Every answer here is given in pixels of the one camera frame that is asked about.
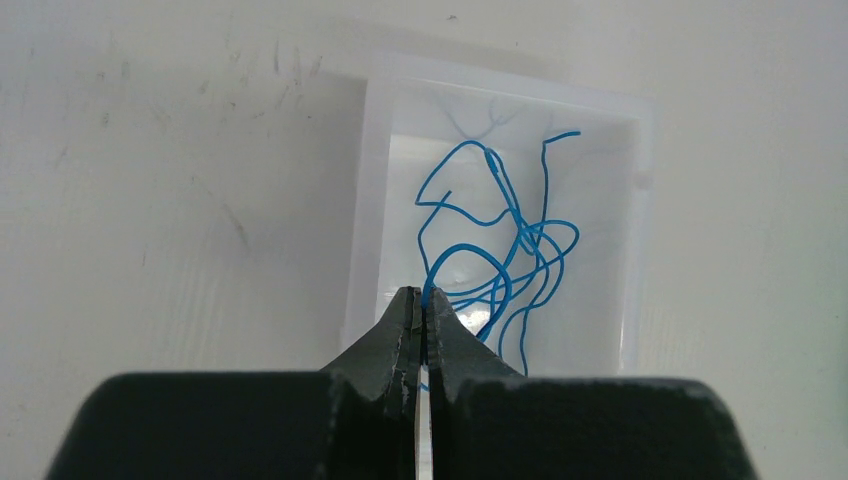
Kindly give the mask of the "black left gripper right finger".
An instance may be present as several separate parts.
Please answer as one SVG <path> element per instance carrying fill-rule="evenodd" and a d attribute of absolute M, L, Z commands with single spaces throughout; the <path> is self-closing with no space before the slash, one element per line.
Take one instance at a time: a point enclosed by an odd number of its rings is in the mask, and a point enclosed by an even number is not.
<path fill-rule="evenodd" d="M 680 378 L 531 378 L 508 366 L 429 289 L 437 479 L 753 479 L 733 416 Z"/>

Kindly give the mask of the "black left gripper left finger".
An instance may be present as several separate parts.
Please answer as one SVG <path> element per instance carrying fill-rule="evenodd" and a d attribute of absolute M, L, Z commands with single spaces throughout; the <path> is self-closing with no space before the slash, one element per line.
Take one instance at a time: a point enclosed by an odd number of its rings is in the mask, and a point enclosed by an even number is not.
<path fill-rule="evenodd" d="M 412 479 L 419 289 L 315 371 L 134 372 L 84 401 L 51 479 Z"/>

